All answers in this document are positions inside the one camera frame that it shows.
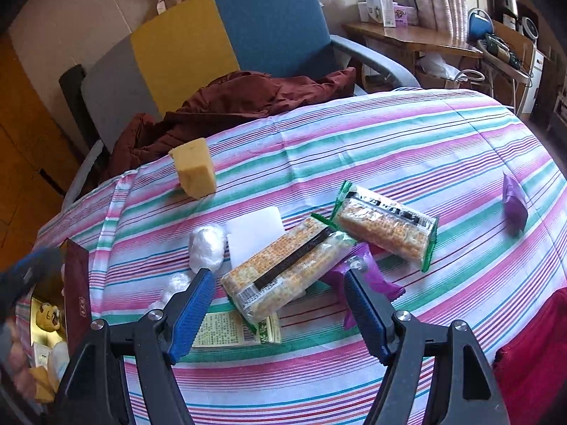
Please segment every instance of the brown jacket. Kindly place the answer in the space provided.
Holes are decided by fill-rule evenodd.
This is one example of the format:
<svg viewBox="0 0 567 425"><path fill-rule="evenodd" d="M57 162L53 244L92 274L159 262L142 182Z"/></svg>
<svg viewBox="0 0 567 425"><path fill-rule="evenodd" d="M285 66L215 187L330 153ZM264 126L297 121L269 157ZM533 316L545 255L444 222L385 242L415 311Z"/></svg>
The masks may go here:
<svg viewBox="0 0 567 425"><path fill-rule="evenodd" d="M271 78L257 72L232 72L202 87L163 121L140 113L118 138L104 179L153 162L169 150L200 137L209 137L257 118L289 112L304 105L350 97L352 67L314 81L306 76Z"/></svg>

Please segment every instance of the wooden floor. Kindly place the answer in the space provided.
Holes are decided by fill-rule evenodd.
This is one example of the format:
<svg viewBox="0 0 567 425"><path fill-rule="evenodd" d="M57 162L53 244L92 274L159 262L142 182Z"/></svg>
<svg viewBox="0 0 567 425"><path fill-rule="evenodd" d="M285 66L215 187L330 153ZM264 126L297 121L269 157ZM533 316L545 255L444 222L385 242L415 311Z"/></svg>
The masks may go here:
<svg viewBox="0 0 567 425"><path fill-rule="evenodd" d="M27 254L61 209L63 196L40 171L66 190L78 168L8 35L0 35L0 270Z"/></svg>

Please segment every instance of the tablecloth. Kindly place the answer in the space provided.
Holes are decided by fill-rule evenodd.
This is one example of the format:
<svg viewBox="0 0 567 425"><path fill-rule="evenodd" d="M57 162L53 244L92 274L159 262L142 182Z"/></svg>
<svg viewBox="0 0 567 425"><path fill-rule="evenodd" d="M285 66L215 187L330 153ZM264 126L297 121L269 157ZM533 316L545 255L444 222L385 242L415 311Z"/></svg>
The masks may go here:
<svg viewBox="0 0 567 425"><path fill-rule="evenodd" d="M376 259L404 285L395 302L421 321L465 319L489 360L555 290L565 286L566 181L536 137L501 104L470 90L401 90L302 107L208 138L218 191L189 200L171 157L110 180L54 218L36 247L70 237L90 252L94 316L132 321L188 268L189 231L276 205L286 229L329 215L345 179L439 216L426 274L391 255ZM528 199L526 231L505 232L502 178ZM230 258L220 272L230 269ZM229 303L217 285L211 312ZM29 306L18 305L27 329ZM199 349L174 367L198 424L358 424L384 368L368 355L345 308L322 283L280 311L283 342ZM147 423L133 360L131 402ZM424 359L411 424L426 405Z"/></svg>

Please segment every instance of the purple package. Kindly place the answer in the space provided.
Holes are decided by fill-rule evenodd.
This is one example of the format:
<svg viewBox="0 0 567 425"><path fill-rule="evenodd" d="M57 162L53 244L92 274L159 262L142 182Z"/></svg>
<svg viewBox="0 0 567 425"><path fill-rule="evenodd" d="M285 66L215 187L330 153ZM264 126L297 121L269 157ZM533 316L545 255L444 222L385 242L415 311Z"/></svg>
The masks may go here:
<svg viewBox="0 0 567 425"><path fill-rule="evenodd" d="M368 243L358 243L347 257L339 264L325 273L319 281L328 284L336 292L339 302L347 305L345 296L344 281L345 273L350 270L353 261L362 261L365 264L364 278L373 291L384 294L390 302L396 300L405 293L405 289L397 284L387 282L378 268L378 264L372 257ZM356 320L350 310L345 315L342 324L343 329L350 329L356 325Z"/></svg>
<svg viewBox="0 0 567 425"><path fill-rule="evenodd" d="M514 233L518 230L524 231L528 220L526 198L520 184L507 174L504 174L502 202L508 226Z"/></svg>

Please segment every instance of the screw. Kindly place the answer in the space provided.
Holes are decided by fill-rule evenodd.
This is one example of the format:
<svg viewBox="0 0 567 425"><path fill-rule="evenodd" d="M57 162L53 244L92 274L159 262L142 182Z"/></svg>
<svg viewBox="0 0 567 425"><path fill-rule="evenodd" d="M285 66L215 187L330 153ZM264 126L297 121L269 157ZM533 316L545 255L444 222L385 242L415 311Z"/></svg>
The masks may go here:
<svg viewBox="0 0 567 425"><path fill-rule="evenodd" d="M147 317L152 321L159 321L160 319L163 318L163 311L159 309L152 310L147 314Z"/></svg>
<svg viewBox="0 0 567 425"><path fill-rule="evenodd" d="M396 318L400 321L409 321L410 319L412 319L412 314L406 310L398 310L396 312Z"/></svg>
<svg viewBox="0 0 567 425"><path fill-rule="evenodd" d="M103 319L95 319L91 323L91 329L94 329L95 331L98 331L99 329L103 329L103 328L104 328L104 320Z"/></svg>
<svg viewBox="0 0 567 425"><path fill-rule="evenodd" d="M456 319L455 321L453 321L453 326L455 329L457 329L457 331L464 332L468 330L467 323L465 323L462 319Z"/></svg>

